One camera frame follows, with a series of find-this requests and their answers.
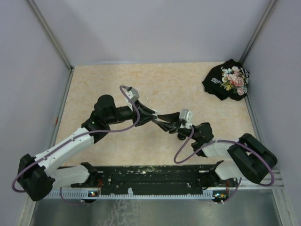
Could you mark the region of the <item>black earbud case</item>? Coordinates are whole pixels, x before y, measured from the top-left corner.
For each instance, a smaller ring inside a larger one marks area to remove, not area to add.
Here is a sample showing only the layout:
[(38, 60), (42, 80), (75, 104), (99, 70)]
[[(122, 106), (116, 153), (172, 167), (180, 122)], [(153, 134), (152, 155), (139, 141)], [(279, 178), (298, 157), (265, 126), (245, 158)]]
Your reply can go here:
[(186, 136), (178, 133), (178, 134), (177, 134), (177, 138), (178, 138), (179, 140), (185, 140), (185, 139), (186, 139)]

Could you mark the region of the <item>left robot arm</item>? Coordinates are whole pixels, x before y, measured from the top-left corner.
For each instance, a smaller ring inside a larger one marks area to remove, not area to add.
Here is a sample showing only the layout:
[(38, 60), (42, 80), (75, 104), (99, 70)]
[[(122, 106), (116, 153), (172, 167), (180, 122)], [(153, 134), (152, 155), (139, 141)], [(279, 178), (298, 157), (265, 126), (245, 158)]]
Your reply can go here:
[(90, 117), (69, 137), (57, 145), (35, 155), (24, 155), (19, 162), (17, 177), (12, 189), (18, 183), (22, 193), (27, 193), (34, 202), (45, 198), (54, 188), (73, 184), (94, 186), (98, 181), (96, 169), (84, 162), (75, 167), (61, 168), (61, 165), (85, 148), (92, 146), (113, 133), (110, 125), (132, 121), (132, 125), (122, 129), (144, 125), (158, 118), (158, 113), (139, 101), (139, 95), (126, 91), (126, 106), (116, 107), (111, 95), (102, 95), (94, 105)]

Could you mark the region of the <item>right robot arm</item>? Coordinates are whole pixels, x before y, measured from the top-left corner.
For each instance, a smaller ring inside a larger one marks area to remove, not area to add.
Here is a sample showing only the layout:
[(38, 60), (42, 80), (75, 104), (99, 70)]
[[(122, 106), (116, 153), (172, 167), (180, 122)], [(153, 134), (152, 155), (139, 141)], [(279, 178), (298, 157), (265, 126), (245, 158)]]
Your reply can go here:
[(272, 169), (277, 165), (278, 159), (253, 135), (245, 133), (236, 141), (214, 140), (210, 123), (193, 125), (191, 119), (191, 112), (184, 110), (181, 113), (158, 115), (153, 122), (165, 132), (177, 134), (178, 139), (185, 143), (193, 140), (193, 155), (223, 159), (210, 174), (213, 185), (221, 186), (227, 179), (245, 177), (250, 182), (262, 186), (262, 180), (267, 175), (271, 176), (267, 185), (274, 184)]

